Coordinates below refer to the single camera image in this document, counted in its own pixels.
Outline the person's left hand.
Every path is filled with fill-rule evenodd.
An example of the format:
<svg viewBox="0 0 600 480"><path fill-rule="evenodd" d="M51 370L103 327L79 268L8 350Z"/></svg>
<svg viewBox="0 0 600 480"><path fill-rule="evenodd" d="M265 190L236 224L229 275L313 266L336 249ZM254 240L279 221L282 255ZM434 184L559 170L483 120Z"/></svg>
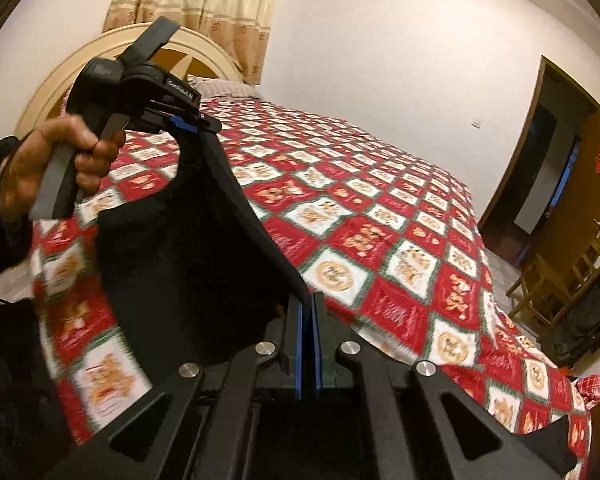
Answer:
<svg viewBox="0 0 600 480"><path fill-rule="evenodd" d="M76 148L76 183L86 196L94 195L100 181L109 174L120 148L125 144L123 130L110 139L99 139L79 115L50 119L35 128L15 149L9 162L3 162L0 177L0 213L12 223L29 213L53 151L58 145Z"/></svg>

